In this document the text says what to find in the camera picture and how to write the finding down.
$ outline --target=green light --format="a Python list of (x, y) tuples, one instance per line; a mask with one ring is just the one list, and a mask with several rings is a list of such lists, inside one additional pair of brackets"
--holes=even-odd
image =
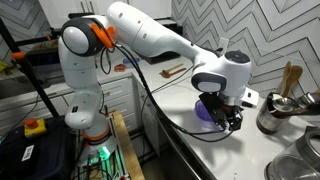
[(106, 147), (102, 147), (99, 149), (99, 155), (101, 160), (106, 160), (110, 157), (110, 152), (108, 151), (108, 149)]

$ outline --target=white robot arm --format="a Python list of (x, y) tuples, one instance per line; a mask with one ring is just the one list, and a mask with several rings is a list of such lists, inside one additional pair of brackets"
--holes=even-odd
[(85, 133), (91, 139), (100, 137), (108, 128), (102, 122), (104, 117), (98, 113), (102, 93), (93, 59), (93, 55), (99, 53), (104, 44), (93, 31), (93, 24), (100, 29), (113, 27), (114, 33), (109, 34), (111, 37), (108, 38), (121, 41), (144, 56), (154, 57), (174, 51), (190, 59), (194, 64), (192, 85), (204, 92), (205, 98), (212, 95), (214, 100), (219, 100), (220, 109), (223, 106), (255, 107), (258, 103), (258, 93), (246, 87), (251, 70), (248, 56), (234, 51), (218, 57), (165, 28), (143, 12), (116, 2), (109, 7), (105, 16), (71, 19), (63, 25), (59, 39), (60, 61), (66, 83), (76, 92), (66, 114), (66, 123), (73, 128), (86, 129)]

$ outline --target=wooden utensil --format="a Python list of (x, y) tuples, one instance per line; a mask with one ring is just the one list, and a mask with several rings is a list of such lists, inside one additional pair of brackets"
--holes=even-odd
[(301, 66), (292, 66), (291, 67), (290, 75), (285, 82), (286, 83), (285, 89), (284, 89), (283, 93), (281, 94), (282, 97), (289, 96), (291, 88), (293, 87), (293, 85), (295, 85), (296, 82), (298, 82), (299, 78), (302, 75), (302, 72), (303, 72), (303, 69)]
[(286, 81), (290, 75), (290, 72), (291, 72), (291, 62), (288, 61), (283, 71), (282, 80), (276, 90), (276, 93), (280, 94), (281, 96), (286, 88)]
[(174, 66), (174, 67), (172, 67), (170, 69), (162, 70), (162, 72), (160, 72), (159, 74), (161, 74), (161, 75), (162, 74), (169, 74), (172, 70), (177, 69), (180, 66), (183, 66), (183, 64), (181, 63), (181, 64), (178, 64), (178, 65), (176, 65), (176, 66)]
[(175, 75), (175, 74), (178, 74), (179, 72), (182, 72), (182, 71), (185, 71), (185, 70), (186, 70), (186, 68), (182, 68), (182, 69), (179, 69), (178, 71), (173, 72), (173, 73), (171, 73), (171, 74), (164, 72), (164, 73), (162, 73), (161, 75), (162, 75), (162, 77), (164, 77), (164, 78), (170, 78), (171, 76), (173, 76), (173, 75)]

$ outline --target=tiled wall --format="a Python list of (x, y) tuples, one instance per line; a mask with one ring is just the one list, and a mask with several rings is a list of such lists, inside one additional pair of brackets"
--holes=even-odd
[[(15, 41), (48, 35), (50, 25), (37, 0), (0, 0), (0, 17)], [(29, 51), (33, 45), (20, 49)], [(0, 60), (10, 62), (7, 44), (0, 35)]]
[(173, 0), (172, 16), (194, 43), (215, 49), (222, 37), (228, 51), (246, 53), (249, 84), (262, 97), (278, 87), (288, 61), (303, 68), (293, 96), (320, 87), (319, 0)]

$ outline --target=purple object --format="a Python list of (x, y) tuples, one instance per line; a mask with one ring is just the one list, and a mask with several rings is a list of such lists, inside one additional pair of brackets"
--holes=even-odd
[(207, 122), (213, 122), (210, 114), (208, 113), (206, 107), (204, 107), (203, 103), (198, 100), (195, 105), (195, 111), (197, 116)]

